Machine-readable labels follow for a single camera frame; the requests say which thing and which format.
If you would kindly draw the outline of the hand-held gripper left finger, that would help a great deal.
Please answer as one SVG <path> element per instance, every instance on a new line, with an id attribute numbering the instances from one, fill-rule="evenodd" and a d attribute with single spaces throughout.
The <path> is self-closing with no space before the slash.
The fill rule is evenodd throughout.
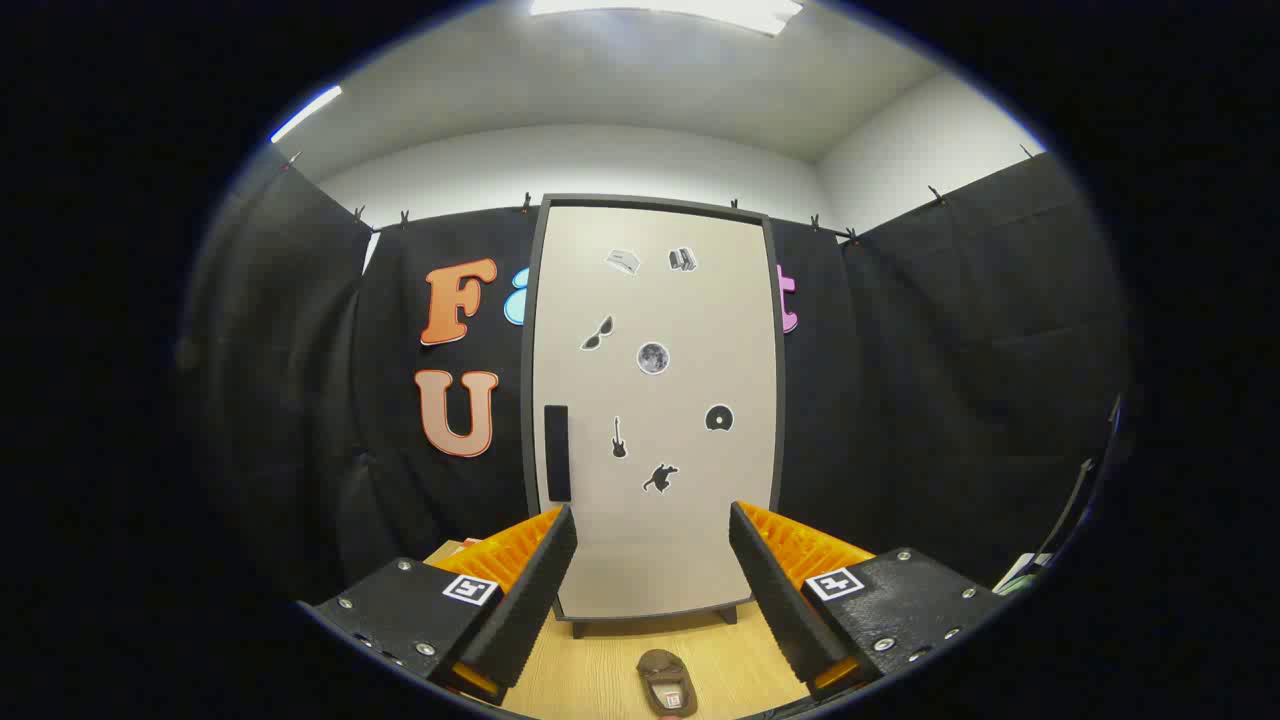
<path id="1" fill-rule="evenodd" d="M 300 607 L 388 667 L 500 705 L 524 674 L 576 547 L 571 510 L 556 507 L 436 562 L 393 559 Z"/>

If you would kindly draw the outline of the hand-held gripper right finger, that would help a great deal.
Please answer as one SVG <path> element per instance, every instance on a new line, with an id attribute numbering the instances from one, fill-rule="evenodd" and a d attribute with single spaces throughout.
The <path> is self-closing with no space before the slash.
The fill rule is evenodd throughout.
<path id="1" fill-rule="evenodd" d="M 1009 601 L 920 550 L 872 553 L 751 503 L 731 503 L 728 538 L 776 644 L 814 700 L 915 667 Z"/>

